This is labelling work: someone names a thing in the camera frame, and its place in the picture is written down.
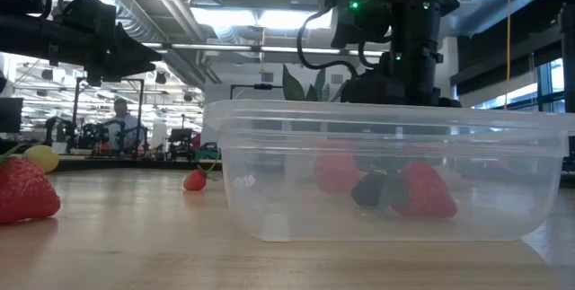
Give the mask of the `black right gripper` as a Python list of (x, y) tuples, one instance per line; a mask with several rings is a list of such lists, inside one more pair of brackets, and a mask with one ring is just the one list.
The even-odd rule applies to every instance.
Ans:
[(341, 89), (341, 102), (460, 108), (461, 102), (440, 96), (432, 83), (405, 84), (375, 70), (349, 79)]

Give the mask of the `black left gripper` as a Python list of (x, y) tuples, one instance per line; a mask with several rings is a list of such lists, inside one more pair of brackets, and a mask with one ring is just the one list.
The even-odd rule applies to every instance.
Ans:
[[(114, 50), (116, 6), (100, 0), (58, 1), (57, 60), (80, 65), (92, 86), (101, 86)], [(132, 39), (122, 26), (116, 27), (116, 78), (155, 70), (162, 55)]]

